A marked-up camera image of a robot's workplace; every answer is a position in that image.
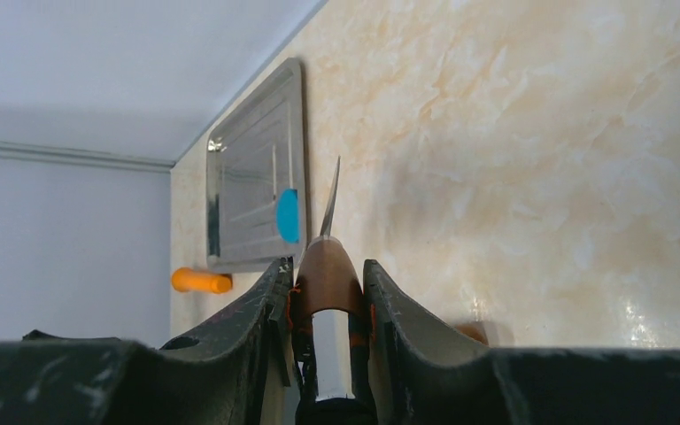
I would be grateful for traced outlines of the metal scraper wooden handle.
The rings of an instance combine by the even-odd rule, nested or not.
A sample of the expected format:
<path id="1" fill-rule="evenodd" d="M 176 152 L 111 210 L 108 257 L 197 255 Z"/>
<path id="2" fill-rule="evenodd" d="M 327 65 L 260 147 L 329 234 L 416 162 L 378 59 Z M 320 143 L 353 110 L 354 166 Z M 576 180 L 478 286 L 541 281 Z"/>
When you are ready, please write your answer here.
<path id="1" fill-rule="evenodd" d="M 338 182 L 321 230 L 300 260 L 287 314 L 299 402 L 297 424 L 375 424 L 369 383 L 370 312 L 352 260 L 331 234 Z"/>

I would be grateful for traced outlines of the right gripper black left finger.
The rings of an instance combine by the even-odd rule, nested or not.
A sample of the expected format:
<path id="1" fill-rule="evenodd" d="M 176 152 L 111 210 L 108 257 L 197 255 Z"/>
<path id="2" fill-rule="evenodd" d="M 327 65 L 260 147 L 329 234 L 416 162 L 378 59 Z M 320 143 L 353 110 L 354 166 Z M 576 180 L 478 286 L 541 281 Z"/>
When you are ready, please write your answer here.
<path id="1" fill-rule="evenodd" d="M 293 262 L 159 348 L 33 330 L 0 341 L 0 424 L 257 424 L 290 381 Z"/>

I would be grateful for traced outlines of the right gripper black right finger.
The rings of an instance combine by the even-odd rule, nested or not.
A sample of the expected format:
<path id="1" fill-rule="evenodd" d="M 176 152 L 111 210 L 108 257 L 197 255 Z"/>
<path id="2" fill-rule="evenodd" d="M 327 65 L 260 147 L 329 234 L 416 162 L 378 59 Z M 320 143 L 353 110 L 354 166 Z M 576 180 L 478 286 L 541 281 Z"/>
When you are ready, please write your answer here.
<path id="1" fill-rule="evenodd" d="M 490 347 L 375 260 L 370 381 L 383 424 L 680 424 L 680 350 Z"/>

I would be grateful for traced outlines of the wooden rolling pin roller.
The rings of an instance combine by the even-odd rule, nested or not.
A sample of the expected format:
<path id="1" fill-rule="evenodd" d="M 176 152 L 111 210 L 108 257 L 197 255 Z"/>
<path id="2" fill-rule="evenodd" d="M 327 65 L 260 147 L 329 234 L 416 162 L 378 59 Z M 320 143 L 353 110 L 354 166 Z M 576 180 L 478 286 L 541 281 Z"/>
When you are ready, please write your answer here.
<path id="1" fill-rule="evenodd" d="M 488 338 L 483 332 L 483 327 L 479 323 L 461 323 L 456 324 L 453 327 L 463 335 L 468 336 L 480 344 L 489 345 Z"/>

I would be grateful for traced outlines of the round blue dough wrapper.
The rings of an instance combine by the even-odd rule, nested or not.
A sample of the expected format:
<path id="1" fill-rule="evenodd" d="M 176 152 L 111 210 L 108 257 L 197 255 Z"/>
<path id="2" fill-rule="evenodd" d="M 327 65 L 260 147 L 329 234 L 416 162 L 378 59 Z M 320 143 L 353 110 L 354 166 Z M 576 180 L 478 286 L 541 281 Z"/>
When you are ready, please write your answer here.
<path id="1" fill-rule="evenodd" d="M 286 243 L 299 243 L 299 224 L 298 191 L 286 189 L 279 196 L 275 208 L 275 225 L 281 239 Z"/>

